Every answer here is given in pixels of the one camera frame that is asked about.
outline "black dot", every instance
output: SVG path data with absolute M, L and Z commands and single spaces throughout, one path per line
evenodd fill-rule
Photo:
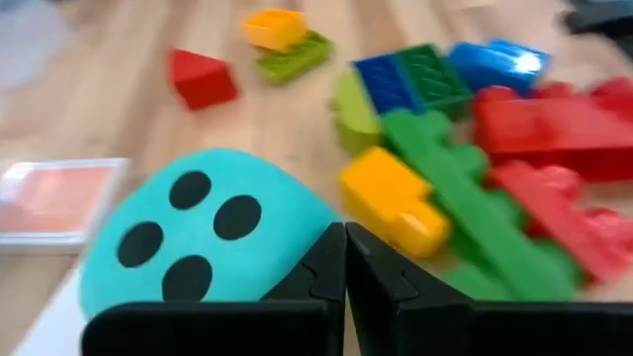
M 211 179 L 201 171 L 187 172 L 171 186 L 169 203 L 178 210 L 191 209 L 207 198 Z
M 220 238 L 236 240 L 250 234 L 261 219 L 261 206 L 251 196 L 237 196 L 227 200 L 214 218 L 214 231 Z
M 162 228 L 158 223 L 137 223 L 126 232 L 119 244 L 119 263 L 129 268 L 138 267 L 158 252 L 161 243 Z
M 199 302 L 205 297 L 213 269 L 202 256 L 187 256 L 176 261 L 162 278 L 162 299 L 165 302 Z

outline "wooden floor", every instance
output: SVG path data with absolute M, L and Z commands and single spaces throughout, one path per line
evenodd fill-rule
M 242 19 L 269 6 L 305 12 L 310 27 L 336 44 L 330 62 L 283 88 L 256 75 L 256 52 L 239 31 Z M 335 175 L 346 157 L 326 100 L 350 59 L 503 37 L 554 54 L 548 79 L 586 86 L 631 73 L 602 39 L 566 35 L 557 20 L 562 10 L 562 0 L 66 0 L 71 46 L 37 82 L 0 93 L 0 166 L 126 156 L 133 160 L 129 191 L 174 157 L 230 146 L 278 164 L 337 207 Z M 232 63 L 239 99 L 195 115 L 183 110 L 165 85 L 165 53 L 175 46 Z M 588 200 L 633 216 L 633 186 L 596 187 Z M 0 256 L 0 355 L 13 349 L 72 263 Z M 633 299 L 633 274 L 589 297 Z M 352 337 L 346 354 L 358 354 Z

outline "blue block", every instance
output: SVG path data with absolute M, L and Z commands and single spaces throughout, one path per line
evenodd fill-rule
M 404 75 L 405 69 L 394 54 L 366 58 L 353 64 L 358 69 L 379 115 L 394 109 L 421 113 L 421 99 L 413 94 L 412 83 Z
M 180 158 L 125 199 L 82 268 L 88 319 L 130 302 L 254 302 L 339 216 L 299 181 L 233 149 Z
M 502 85 L 523 96 L 550 63 L 550 55 L 542 51 L 501 39 L 487 45 L 455 44 L 448 58 L 474 92 Z

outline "yellow block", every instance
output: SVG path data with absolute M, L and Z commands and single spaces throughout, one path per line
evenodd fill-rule
M 281 9 L 266 9 L 243 22 L 248 40 L 257 46 L 286 51 L 308 36 L 304 14 Z
M 340 185 L 349 214 L 404 253 L 428 257 L 446 241 L 449 222 L 426 201 L 433 187 L 384 148 L 347 166 Z

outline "red block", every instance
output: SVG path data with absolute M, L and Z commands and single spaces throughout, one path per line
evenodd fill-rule
M 490 87 L 474 101 L 475 141 L 494 164 L 561 165 L 590 182 L 633 179 L 633 84 L 618 78 L 577 95 L 553 83 L 521 99 Z
M 509 161 L 493 169 L 492 179 L 597 281 L 612 282 L 630 265 L 633 222 L 608 209 L 577 209 L 575 199 L 582 185 L 577 173 L 559 166 L 537 170 L 525 162 Z
M 226 62 L 186 50 L 175 49 L 171 52 L 169 81 L 191 110 L 237 97 Z

